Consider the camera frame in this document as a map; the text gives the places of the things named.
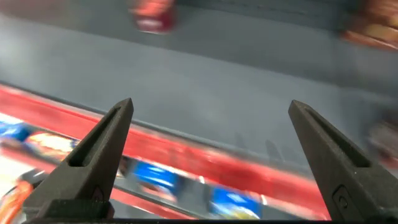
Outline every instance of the snack package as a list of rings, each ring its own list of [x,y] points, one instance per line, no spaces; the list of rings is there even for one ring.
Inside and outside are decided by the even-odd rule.
[[[368,0],[345,37],[382,49],[398,49],[398,1]]]
[[[79,140],[67,138],[46,131],[36,131],[30,135],[25,145],[29,152],[59,163],[78,144]]]
[[[153,34],[168,33],[175,24],[174,0],[129,0],[139,30]]]
[[[145,162],[138,162],[134,175],[143,191],[167,200],[177,200],[179,181],[177,174]]]
[[[0,143],[2,146],[21,147],[32,130],[21,120],[0,113]]]
[[[210,212],[216,218],[260,219],[261,203],[249,196],[216,187],[211,197]]]

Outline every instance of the red product package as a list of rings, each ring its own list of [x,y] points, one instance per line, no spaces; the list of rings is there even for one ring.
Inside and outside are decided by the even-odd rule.
[[[368,0],[345,37],[382,49],[398,49],[398,1]]]
[[[129,4],[139,30],[168,33],[175,24],[174,0],[133,0]]]

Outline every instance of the blue product box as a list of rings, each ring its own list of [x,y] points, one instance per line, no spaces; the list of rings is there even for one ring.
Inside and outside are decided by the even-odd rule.
[[[211,213],[227,219],[260,219],[261,204],[251,197],[226,190],[214,188],[211,198]]]
[[[25,141],[32,133],[29,127],[20,124],[8,124],[0,127],[0,138],[1,139],[12,139],[19,142]]]
[[[177,174],[145,162],[138,162],[134,175],[143,191],[167,200],[177,200],[179,180]]]

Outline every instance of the store shelf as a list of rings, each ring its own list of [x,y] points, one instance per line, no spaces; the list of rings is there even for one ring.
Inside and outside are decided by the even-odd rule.
[[[76,139],[85,137],[100,120],[98,114],[74,110],[70,106],[5,86],[0,88],[0,101],[0,112]],[[328,217],[313,180],[249,159],[233,157],[211,146],[132,125],[123,154],[174,167],[182,175],[194,179],[202,178],[244,192],[263,194],[273,198],[272,204],[276,207],[305,208],[316,217]]]
[[[0,14],[3,83],[99,113],[132,97],[139,124],[307,177],[291,100],[365,146],[398,90],[396,53],[327,29],[179,6],[170,35],[149,35],[134,28],[124,1],[58,2],[51,13]],[[82,138],[91,124],[66,134]]]

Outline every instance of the gray shelf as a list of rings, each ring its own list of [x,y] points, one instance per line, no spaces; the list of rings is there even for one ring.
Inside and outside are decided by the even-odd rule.
[[[325,29],[179,6],[175,30],[150,35],[124,1],[60,8],[0,14],[2,82],[100,111],[132,97],[138,121],[309,175],[291,100],[362,146],[379,110],[395,103],[398,55]]]

